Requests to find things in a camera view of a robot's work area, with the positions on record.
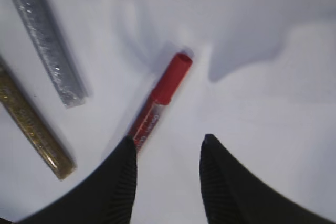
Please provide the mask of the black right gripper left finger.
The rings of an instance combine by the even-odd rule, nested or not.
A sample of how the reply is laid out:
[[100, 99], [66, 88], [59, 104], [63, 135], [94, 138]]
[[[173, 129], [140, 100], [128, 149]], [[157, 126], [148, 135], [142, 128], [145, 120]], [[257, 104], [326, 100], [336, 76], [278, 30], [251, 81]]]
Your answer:
[[72, 191], [21, 223], [130, 223], [137, 155], [124, 137], [104, 162]]

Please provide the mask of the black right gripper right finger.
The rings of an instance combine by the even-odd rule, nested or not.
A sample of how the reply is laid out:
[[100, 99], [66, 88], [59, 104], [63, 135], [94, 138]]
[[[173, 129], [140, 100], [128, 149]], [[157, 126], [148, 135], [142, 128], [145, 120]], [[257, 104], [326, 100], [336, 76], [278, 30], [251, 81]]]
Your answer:
[[330, 223], [262, 182], [213, 134], [202, 142], [199, 175], [208, 223]]

